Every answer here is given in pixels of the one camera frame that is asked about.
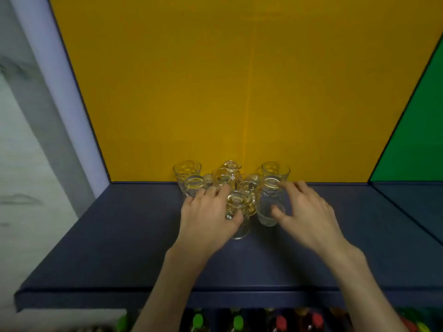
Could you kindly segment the person's right hand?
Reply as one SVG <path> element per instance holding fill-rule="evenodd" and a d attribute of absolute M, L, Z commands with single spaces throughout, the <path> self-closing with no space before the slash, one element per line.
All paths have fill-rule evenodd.
<path fill-rule="evenodd" d="M 346 256 L 357 251 L 341 232 L 334 209 L 317 193 L 316 202 L 297 202 L 296 183 L 281 181 L 289 195 L 292 229 L 284 229 L 304 247 L 315 252 L 323 261 Z"/>

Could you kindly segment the person's left hand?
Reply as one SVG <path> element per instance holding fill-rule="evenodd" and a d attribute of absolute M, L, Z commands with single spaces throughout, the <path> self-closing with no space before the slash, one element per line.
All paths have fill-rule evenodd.
<path fill-rule="evenodd" d="M 209 258 L 220 250 L 235 232 L 227 232 L 225 210 L 229 186 L 219 188 L 217 200 L 206 204 L 206 190 L 200 189 L 193 200 L 192 212 L 182 214 L 178 238 L 173 246 L 201 252 Z"/>

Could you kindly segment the clear drinking glass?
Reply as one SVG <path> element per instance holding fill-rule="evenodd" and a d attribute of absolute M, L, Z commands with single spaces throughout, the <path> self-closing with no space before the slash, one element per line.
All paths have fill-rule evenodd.
<path fill-rule="evenodd" d="M 231 237 L 232 239 L 240 240 L 249 233 L 251 226 L 251 206 L 253 206 L 253 202 L 248 192 L 234 190 L 228 195 L 225 218 L 231 220 L 237 212 L 241 212 L 243 215 L 243 222 L 236 233 Z"/>
<path fill-rule="evenodd" d="M 276 175 L 266 176 L 263 188 L 257 202 L 257 216 L 259 222 L 268 228 L 274 227 L 277 221 L 272 215 L 272 208 L 276 206 L 285 214 L 284 190 L 280 186 L 281 177 Z"/>

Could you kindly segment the person's right forearm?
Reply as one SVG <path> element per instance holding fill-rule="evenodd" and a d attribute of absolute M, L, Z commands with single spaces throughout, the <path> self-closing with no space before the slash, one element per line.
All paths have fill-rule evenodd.
<path fill-rule="evenodd" d="M 344 298 L 355 332 L 409 332 L 377 284 L 364 253 L 346 243 L 322 260 Z"/>

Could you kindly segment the person's left forearm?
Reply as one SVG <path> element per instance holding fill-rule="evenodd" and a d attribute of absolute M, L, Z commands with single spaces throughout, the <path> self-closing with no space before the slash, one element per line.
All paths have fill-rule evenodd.
<path fill-rule="evenodd" d="M 170 248 L 131 332 L 178 332 L 191 290 L 208 260 L 201 252 Z"/>

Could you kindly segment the cluster of clear glasses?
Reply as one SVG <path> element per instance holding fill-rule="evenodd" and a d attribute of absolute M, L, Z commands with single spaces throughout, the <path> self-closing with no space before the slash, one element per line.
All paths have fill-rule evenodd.
<path fill-rule="evenodd" d="M 202 165 L 194 160 L 186 160 L 174 165 L 173 172 L 180 190 L 186 196 L 194 197 L 200 189 L 211 186 L 229 186 L 231 191 L 244 191 L 250 194 L 253 206 L 257 206 L 264 177 L 276 175 L 285 181 L 291 172 L 288 166 L 276 161 L 268 161 L 252 173 L 243 173 L 243 165 L 237 160 L 226 160 L 209 173 L 202 174 Z"/>

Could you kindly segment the dark blue shelf board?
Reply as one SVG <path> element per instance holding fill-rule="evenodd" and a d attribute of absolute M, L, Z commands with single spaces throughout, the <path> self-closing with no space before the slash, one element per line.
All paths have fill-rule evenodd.
<path fill-rule="evenodd" d="M 345 237 L 395 306 L 443 307 L 443 243 L 366 184 L 315 184 Z M 141 308 L 176 240 L 183 195 L 174 183 L 116 183 L 100 195 L 15 293 L 27 308 Z M 256 217 L 210 258 L 193 308 L 341 306 L 325 264 L 280 226 Z"/>

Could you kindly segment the row of colourful capped bottles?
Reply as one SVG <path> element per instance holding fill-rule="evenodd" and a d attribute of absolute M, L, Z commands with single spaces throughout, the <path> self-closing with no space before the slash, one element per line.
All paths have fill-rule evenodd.
<path fill-rule="evenodd" d="M 443 332 L 442 308 L 396 309 L 407 332 Z M 356 332 L 339 307 L 186 309 L 179 332 Z"/>

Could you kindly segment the yellow back panel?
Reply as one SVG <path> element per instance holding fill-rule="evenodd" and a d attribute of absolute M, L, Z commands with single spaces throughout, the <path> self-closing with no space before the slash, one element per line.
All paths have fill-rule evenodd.
<path fill-rule="evenodd" d="M 443 0 L 49 1 L 112 183 L 366 183 L 443 32 Z"/>

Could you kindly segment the green back panel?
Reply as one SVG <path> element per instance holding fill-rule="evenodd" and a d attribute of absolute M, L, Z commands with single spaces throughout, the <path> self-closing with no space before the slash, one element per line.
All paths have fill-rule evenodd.
<path fill-rule="evenodd" d="M 443 32 L 368 183 L 443 182 Z"/>

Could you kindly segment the pale lavender side post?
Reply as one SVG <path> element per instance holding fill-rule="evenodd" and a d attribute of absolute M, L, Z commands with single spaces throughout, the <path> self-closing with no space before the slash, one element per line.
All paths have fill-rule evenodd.
<path fill-rule="evenodd" d="M 97 199 L 110 179 L 49 0 L 10 0 Z"/>

